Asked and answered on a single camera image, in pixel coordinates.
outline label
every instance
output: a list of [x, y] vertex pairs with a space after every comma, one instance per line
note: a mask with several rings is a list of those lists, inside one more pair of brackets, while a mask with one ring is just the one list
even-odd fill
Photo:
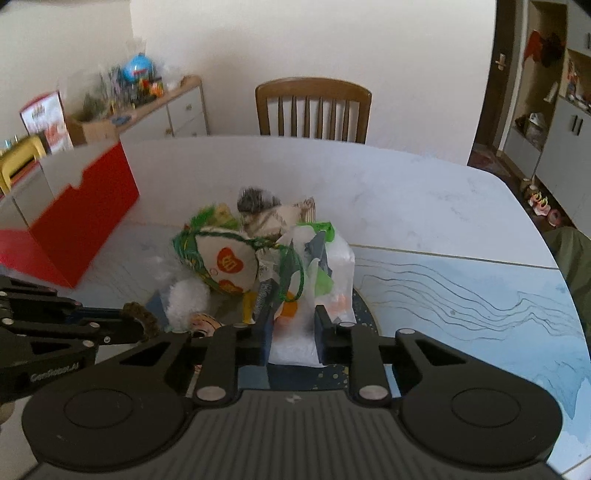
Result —
[[73, 372], [74, 370], [78, 370], [80, 368], [80, 362], [76, 362], [75, 364], [71, 364], [67, 367], [62, 368], [52, 368], [45, 373], [42, 374], [32, 374], [31, 375], [31, 383], [37, 382], [39, 380], [45, 380], [46, 378], [50, 377], [57, 377], [58, 375], [63, 375], [68, 372]]

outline wooden chair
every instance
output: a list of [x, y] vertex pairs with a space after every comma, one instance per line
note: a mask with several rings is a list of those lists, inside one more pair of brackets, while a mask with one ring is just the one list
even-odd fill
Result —
[[350, 102], [359, 103], [357, 118], [357, 132], [355, 142], [365, 143], [368, 131], [369, 108], [371, 107], [371, 92], [360, 85], [345, 82], [343, 80], [295, 77], [279, 80], [272, 80], [256, 87], [256, 111], [258, 113], [259, 128], [261, 135], [271, 135], [269, 125], [269, 111], [267, 99], [278, 98], [278, 130], [283, 137], [283, 97], [291, 97], [291, 136], [297, 137], [297, 99], [305, 98], [304, 104], [304, 137], [310, 138], [310, 98], [320, 99], [316, 112], [315, 138], [322, 138], [324, 123], [323, 103], [324, 100], [331, 100], [329, 140], [335, 139], [336, 133], [336, 104], [338, 101], [345, 101], [343, 113], [342, 141], [347, 141], [349, 136], [349, 109]]

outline orange heart print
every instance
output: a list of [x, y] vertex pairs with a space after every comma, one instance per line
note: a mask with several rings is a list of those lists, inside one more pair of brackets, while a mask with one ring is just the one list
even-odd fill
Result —
[[224, 247], [217, 253], [217, 267], [224, 273], [238, 273], [244, 268], [244, 263], [231, 248]]

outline red box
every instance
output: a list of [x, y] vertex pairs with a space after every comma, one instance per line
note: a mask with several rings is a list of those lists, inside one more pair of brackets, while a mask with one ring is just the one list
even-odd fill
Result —
[[0, 200], [0, 264], [75, 287], [138, 197], [121, 143], [42, 158]]

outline screw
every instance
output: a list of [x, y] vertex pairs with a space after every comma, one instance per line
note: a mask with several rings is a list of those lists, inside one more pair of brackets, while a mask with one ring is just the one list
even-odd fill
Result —
[[380, 385], [366, 385], [359, 389], [359, 396], [365, 400], [383, 400], [388, 396], [388, 390]]
[[202, 387], [197, 390], [197, 398], [204, 401], [218, 401], [226, 396], [226, 391], [221, 387], [212, 385], [211, 387]]

